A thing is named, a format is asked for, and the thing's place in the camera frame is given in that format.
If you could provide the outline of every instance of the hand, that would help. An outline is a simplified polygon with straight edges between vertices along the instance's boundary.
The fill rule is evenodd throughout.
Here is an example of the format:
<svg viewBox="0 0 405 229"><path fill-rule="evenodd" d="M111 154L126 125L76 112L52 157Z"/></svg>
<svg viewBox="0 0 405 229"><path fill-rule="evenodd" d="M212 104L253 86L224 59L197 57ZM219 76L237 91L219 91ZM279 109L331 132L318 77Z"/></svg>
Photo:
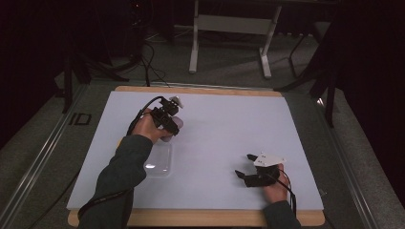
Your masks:
<svg viewBox="0 0 405 229"><path fill-rule="evenodd" d="M152 110L147 108L145 110L145 114L143 117L138 121L137 125L135 126L134 130L132 131L132 135L143 135L155 144L159 138L164 136L171 136L172 134L164 129L158 129L153 122L153 117L149 114Z"/></svg>
<svg viewBox="0 0 405 229"><path fill-rule="evenodd" d="M278 164L278 168L284 171L283 164ZM288 186L288 179L283 172L280 172L279 180L286 184L286 186ZM263 188L263 190L265 191L267 201L269 201L270 203L287 200L288 190L279 182L276 182L275 184L272 184L270 186L266 186Z"/></svg>

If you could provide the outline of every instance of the gripper camera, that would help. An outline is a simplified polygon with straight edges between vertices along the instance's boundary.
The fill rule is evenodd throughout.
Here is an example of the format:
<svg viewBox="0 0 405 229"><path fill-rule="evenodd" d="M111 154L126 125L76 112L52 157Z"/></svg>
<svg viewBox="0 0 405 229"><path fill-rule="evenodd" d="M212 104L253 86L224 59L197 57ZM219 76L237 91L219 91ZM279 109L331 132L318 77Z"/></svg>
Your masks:
<svg viewBox="0 0 405 229"><path fill-rule="evenodd" d="M131 122L128 128L127 135L130 135L132 133L138 121L140 120L140 117L144 115L146 108L148 108L149 105L151 105L154 101L158 99L160 99L161 107L160 108L155 107L150 112L150 115L153 117L155 126L156 127L162 126L163 129L172 133L173 135L179 133L179 126L173 120L173 116L178 113L179 107L183 108L183 105L181 104L179 97L173 96L170 97L169 100L167 100L163 96L158 96L152 99L150 102L148 102L143 107L143 109L138 112L137 117Z"/></svg>
<svg viewBox="0 0 405 229"><path fill-rule="evenodd" d="M246 187L264 187L277 182L280 176L278 164L285 162L283 158L265 154L247 155L247 158L253 161L257 174L245 175L235 170L236 175L245 182Z"/></svg>

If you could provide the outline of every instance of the metal leg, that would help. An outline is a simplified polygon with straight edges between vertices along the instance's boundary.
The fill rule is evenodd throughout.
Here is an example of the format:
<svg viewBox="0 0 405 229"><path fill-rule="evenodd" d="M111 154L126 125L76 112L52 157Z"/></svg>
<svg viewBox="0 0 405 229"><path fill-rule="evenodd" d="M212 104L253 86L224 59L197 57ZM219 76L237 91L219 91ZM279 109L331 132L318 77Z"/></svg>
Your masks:
<svg viewBox="0 0 405 229"><path fill-rule="evenodd" d="M274 13L273 18L271 20L270 26L268 27L268 32L266 35L267 40L266 40L265 46L259 49L260 58L262 61L263 74L264 74L264 77L267 79L271 78L270 67L268 65L267 52L268 52L268 47L270 46L270 43L271 43L271 38L273 37L273 34L274 34L274 30L276 29L280 11L281 11L281 7L277 7L276 12Z"/></svg>
<svg viewBox="0 0 405 229"><path fill-rule="evenodd" d="M193 47L191 48L189 73L197 72L197 61L199 57L199 0L194 1L194 27L193 27Z"/></svg>

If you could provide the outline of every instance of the gray carpet floor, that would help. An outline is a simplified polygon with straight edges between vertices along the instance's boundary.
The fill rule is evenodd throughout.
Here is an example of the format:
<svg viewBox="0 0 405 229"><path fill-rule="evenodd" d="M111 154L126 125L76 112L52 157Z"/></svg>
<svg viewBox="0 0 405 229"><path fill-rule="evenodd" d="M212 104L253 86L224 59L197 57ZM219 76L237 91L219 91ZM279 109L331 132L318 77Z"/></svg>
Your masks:
<svg viewBox="0 0 405 229"><path fill-rule="evenodd" d="M249 36L246 41L232 36L219 41L218 34L203 33L200 43L198 71L188 73L191 53L191 36L183 34L170 44L156 36L148 39L154 48L151 62L153 71L149 71L153 81L161 78L169 84L209 85L220 87L241 87L271 89L283 86L295 78L292 76L287 57L298 41L289 35L277 35L269 50L269 62L272 78L264 79L259 62L258 48L263 44L262 36ZM299 47L293 56L297 72L302 71L310 61L317 44L311 37ZM152 56L152 49L144 48L146 59ZM119 65L125 59L116 58ZM144 68L139 65L131 71L120 73L130 78L127 84L143 84ZM69 125L64 127L63 134L57 140L53 153L49 157L42 173L33 185L27 199L15 216L11 228L30 228L47 208L63 192L67 184L81 168L87 150L92 142L97 123L102 115L104 105L115 86L105 76L94 72L94 80L73 107L72 114L91 114L89 125ZM303 142L318 188L325 194L322 197L325 214L335 228L372 228L365 225L358 208L353 201L352 190L345 180L337 155L331 143L326 141L327 131L319 116L311 115L313 102L306 95L311 83L303 85L285 94L298 134ZM2 209L12 196L19 180L23 177L36 155L46 143L53 128L66 116L61 113L63 101L60 98L50 99L44 107L28 122L24 128L1 150L0 153L0 206ZM404 228L405 215L402 206L384 177L373 150L355 120L342 92L336 93L334 106L334 133L338 135L342 148L351 163L355 177L364 191L369 207L378 228ZM377 174L379 181L370 182L370 176ZM72 228L67 223L69 214L66 204L73 186L62 199L41 219L35 228ZM332 228L330 223L316 228Z"/></svg>

